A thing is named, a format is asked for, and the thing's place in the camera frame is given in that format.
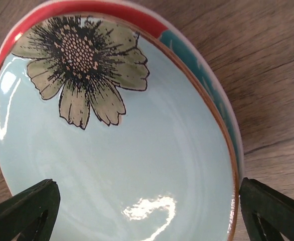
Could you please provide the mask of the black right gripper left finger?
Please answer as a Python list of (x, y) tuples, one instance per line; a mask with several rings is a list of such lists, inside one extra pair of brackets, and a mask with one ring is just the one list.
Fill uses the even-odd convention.
[(0, 240), (49, 240), (60, 200), (57, 183), (45, 179), (0, 203)]

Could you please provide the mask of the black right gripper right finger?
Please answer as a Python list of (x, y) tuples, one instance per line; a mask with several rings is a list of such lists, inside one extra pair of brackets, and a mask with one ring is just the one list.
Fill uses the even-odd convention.
[(244, 178), (240, 205), (250, 240), (294, 240), (294, 200), (255, 180)]

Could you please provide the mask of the light teal flower plate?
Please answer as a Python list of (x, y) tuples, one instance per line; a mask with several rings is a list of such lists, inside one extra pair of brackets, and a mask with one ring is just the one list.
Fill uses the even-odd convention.
[(103, 14), (49, 17), (0, 61), (0, 168), (12, 194), (57, 182), (52, 240), (232, 240), (236, 157), (188, 67)]

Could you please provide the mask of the red and teal plate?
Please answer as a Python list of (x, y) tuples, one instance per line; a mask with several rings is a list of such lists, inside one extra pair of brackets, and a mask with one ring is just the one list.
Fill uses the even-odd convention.
[(0, 68), (14, 43), (33, 24), (55, 15), (77, 12), (107, 14), (130, 22), (159, 39), (193, 72), (210, 95), (230, 134), (237, 158), (239, 179), (244, 171), (243, 143), (232, 105), (219, 80), (193, 44), (157, 13), (129, 1), (46, 1), (24, 15), (9, 31), (0, 47)]

